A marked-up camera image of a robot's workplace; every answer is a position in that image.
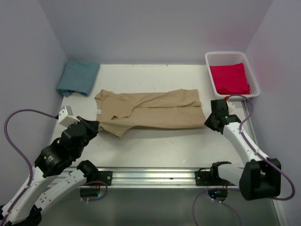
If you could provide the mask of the beige t shirt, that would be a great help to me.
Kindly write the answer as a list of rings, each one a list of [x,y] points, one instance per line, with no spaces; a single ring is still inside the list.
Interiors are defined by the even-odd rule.
[[[134,127],[194,129],[206,121],[196,89],[121,94],[103,89],[95,102],[101,111],[99,129],[117,137]]]

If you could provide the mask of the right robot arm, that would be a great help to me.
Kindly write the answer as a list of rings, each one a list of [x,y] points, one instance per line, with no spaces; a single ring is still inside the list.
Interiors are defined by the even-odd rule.
[[[242,160],[243,168],[229,161],[213,163],[210,181],[220,185],[225,180],[238,186],[245,200],[273,198],[280,195],[281,163],[269,158],[245,133],[241,120],[229,113],[224,99],[211,101],[211,114],[205,125],[230,141]]]

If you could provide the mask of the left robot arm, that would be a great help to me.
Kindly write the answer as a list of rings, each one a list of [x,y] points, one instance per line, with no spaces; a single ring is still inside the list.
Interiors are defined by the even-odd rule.
[[[29,220],[30,214],[34,212],[40,217],[73,189],[97,181],[98,169],[92,162],[85,160],[65,179],[47,188],[81,156],[84,147],[98,134],[98,126],[98,121],[78,117],[59,138],[41,151],[32,168],[33,176],[25,181],[13,200],[2,207],[4,225],[21,224]]]

